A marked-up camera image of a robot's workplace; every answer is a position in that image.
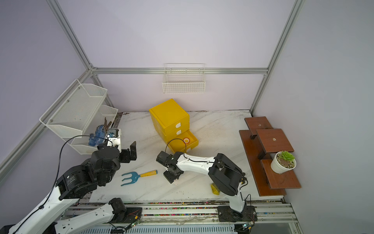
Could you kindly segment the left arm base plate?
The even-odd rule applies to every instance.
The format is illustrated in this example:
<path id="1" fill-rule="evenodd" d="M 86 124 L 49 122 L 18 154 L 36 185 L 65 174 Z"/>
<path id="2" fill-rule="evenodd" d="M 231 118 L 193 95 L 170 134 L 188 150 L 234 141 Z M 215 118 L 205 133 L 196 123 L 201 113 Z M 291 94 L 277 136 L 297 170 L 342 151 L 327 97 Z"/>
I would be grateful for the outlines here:
<path id="1" fill-rule="evenodd" d="M 127 207 L 121 198 L 114 198 L 108 203 L 113 209 L 113 218 L 110 223 L 133 223 L 140 219 L 143 208 Z"/>

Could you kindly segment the yellow drawer cabinet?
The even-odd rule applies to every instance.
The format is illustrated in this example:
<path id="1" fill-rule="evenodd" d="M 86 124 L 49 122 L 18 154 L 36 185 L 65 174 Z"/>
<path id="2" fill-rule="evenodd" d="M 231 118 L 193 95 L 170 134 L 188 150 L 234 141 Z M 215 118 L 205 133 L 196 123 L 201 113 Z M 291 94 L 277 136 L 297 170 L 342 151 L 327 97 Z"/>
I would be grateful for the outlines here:
<path id="1" fill-rule="evenodd" d="M 190 115 L 174 99 L 149 112 L 157 133 L 174 153 L 187 153 L 199 145 L 199 140 L 190 131 Z"/>

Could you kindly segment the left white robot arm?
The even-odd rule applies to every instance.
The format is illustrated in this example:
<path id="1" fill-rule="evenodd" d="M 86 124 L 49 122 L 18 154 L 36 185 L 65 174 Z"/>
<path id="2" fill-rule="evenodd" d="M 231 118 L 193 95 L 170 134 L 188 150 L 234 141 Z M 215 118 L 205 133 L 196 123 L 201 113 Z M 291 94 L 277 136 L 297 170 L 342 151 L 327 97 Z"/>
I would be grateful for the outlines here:
<path id="1" fill-rule="evenodd" d="M 136 142 L 122 149 L 113 139 L 103 139 L 91 157 L 82 164 L 57 175 L 49 194 L 27 217 L 17 224 L 5 225 L 2 234 L 65 234 L 79 233 L 102 223 L 121 223 L 136 219 L 122 199 L 114 198 L 102 207 L 75 218 L 57 221 L 67 208 L 87 193 L 110 183 L 121 164 L 137 159 Z"/>

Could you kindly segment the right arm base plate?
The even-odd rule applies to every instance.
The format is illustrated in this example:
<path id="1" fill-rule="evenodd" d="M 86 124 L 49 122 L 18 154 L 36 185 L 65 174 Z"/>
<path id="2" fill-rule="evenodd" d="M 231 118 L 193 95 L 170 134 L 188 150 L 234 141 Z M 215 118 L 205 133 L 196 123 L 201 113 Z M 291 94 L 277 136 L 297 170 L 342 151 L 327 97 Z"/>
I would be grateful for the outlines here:
<path id="1" fill-rule="evenodd" d="M 257 212 L 254 206 L 245 205 L 242 212 L 237 212 L 229 206 L 219 206 L 217 212 L 220 222 L 258 221 Z"/>

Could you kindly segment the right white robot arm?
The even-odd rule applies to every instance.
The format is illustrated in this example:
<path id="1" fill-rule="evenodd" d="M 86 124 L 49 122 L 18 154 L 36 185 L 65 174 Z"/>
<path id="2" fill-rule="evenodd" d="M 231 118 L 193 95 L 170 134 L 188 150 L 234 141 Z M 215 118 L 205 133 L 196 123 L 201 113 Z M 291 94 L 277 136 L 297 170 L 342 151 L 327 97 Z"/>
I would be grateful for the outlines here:
<path id="1" fill-rule="evenodd" d="M 243 216 L 246 199 L 243 198 L 241 189 L 248 181 L 241 168 L 226 155 L 219 153 L 207 158 L 189 155 L 185 150 L 173 155 L 161 151 L 156 161 L 166 168 L 164 177 L 169 183 L 173 183 L 187 171 L 208 175 L 217 188 L 228 196 L 231 211 Z"/>

